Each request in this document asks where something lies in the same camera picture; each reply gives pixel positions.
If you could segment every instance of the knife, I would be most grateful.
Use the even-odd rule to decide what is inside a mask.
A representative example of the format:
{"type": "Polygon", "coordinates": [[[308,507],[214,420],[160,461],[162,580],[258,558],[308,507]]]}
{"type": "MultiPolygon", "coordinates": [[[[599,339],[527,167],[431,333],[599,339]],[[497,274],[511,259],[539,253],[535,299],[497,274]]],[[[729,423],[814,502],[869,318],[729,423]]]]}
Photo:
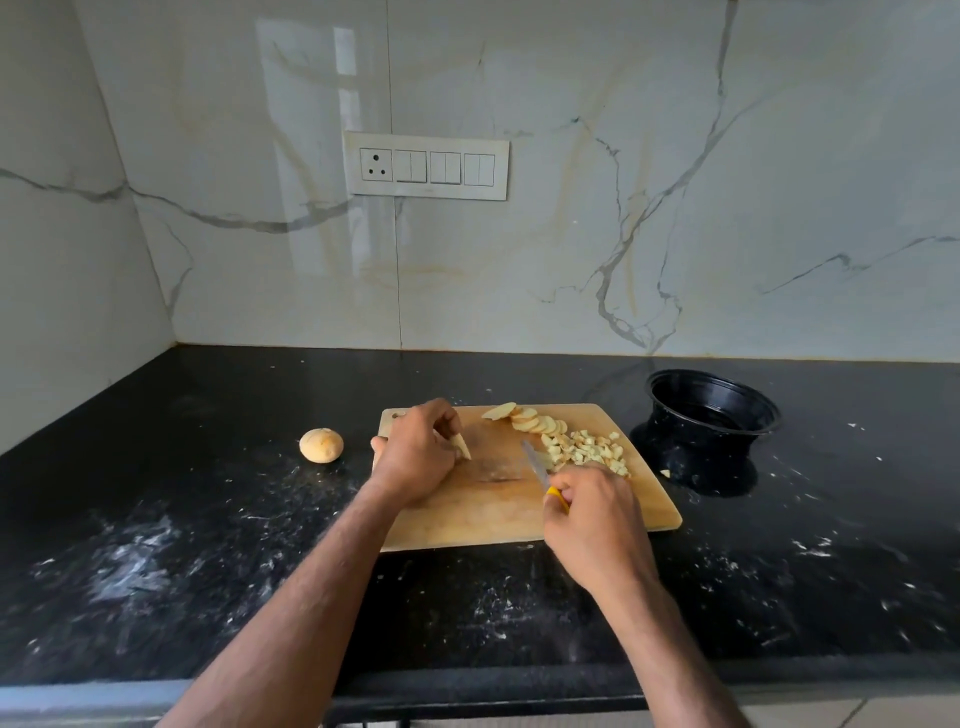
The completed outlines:
{"type": "Polygon", "coordinates": [[[569,513],[570,504],[566,502],[564,495],[560,491],[550,485],[550,476],[547,474],[543,463],[540,462],[537,451],[534,450],[533,446],[526,440],[520,443],[520,446],[523,448],[523,454],[527,456],[527,460],[530,462],[530,467],[534,470],[534,475],[537,476],[537,480],[539,480],[540,485],[543,486],[543,490],[546,491],[548,496],[556,496],[560,500],[560,503],[564,505],[565,512],[569,513]]]}

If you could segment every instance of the yellow knife handle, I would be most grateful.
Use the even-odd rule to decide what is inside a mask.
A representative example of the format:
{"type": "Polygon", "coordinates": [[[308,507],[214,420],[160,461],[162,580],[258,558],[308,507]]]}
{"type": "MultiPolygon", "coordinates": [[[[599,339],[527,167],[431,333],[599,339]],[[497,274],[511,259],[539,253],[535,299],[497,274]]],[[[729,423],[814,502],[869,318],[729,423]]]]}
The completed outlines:
{"type": "Polygon", "coordinates": [[[546,489],[546,494],[547,494],[548,496],[556,496],[557,498],[559,498],[559,499],[560,499],[560,503],[562,503],[562,504],[564,505],[564,511],[565,511],[566,513],[569,513],[569,512],[570,512],[570,504],[566,502],[566,498],[564,498],[564,494],[562,494],[560,491],[558,491],[554,486],[551,485],[549,488],[547,488],[547,489],[546,489]]]}

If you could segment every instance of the marble backsplash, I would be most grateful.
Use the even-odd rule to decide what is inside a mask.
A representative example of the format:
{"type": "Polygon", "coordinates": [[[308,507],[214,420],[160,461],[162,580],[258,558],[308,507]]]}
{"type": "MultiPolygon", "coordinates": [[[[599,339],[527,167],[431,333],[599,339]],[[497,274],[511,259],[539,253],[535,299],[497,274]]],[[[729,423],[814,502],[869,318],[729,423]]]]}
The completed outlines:
{"type": "Polygon", "coordinates": [[[0,452],[174,341],[73,6],[0,3],[0,452]]]}
{"type": "Polygon", "coordinates": [[[957,0],[76,0],[177,338],[960,360],[957,0]],[[506,138],[349,197],[341,131],[506,138]]]}

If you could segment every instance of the granite countertop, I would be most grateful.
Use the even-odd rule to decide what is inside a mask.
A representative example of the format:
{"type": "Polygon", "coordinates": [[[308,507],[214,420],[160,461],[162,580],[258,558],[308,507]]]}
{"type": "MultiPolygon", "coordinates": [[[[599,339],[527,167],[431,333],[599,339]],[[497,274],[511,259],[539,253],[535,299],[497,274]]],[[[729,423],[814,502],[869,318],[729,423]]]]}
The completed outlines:
{"type": "MultiPolygon", "coordinates": [[[[752,491],[667,484],[684,525],[653,539],[724,679],[955,688],[960,366],[178,347],[0,456],[0,712],[175,699],[185,683],[157,681],[195,676],[347,506],[382,409],[591,401],[629,430],[666,367],[750,384],[784,418],[752,491]],[[329,466],[298,451],[317,426],[347,443],[329,466]],[[130,685],[36,688],[89,681],[130,685]]],[[[590,598],[532,543],[382,556],[331,713],[642,705],[590,598]]]]}

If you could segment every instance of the hand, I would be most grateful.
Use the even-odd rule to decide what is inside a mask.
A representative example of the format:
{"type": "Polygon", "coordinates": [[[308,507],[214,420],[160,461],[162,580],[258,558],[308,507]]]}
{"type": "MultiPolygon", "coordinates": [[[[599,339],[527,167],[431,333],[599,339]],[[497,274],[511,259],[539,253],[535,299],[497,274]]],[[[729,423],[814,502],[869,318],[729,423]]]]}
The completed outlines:
{"type": "Polygon", "coordinates": [[[543,537],[560,563],[601,609],[624,589],[656,584],[657,564],[630,483],[590,463],[550,478],[570,504],[543,499],[543,537]]]}
{"type": "Polygon", "coordinates": [[[446,400],[411,407],[394,420],[389,440],[370,440],[371,483],[396,495],[401,508],[429,495],[453,468],[456,448],[448,440],[460,430],[460,416],[446,400]]]}

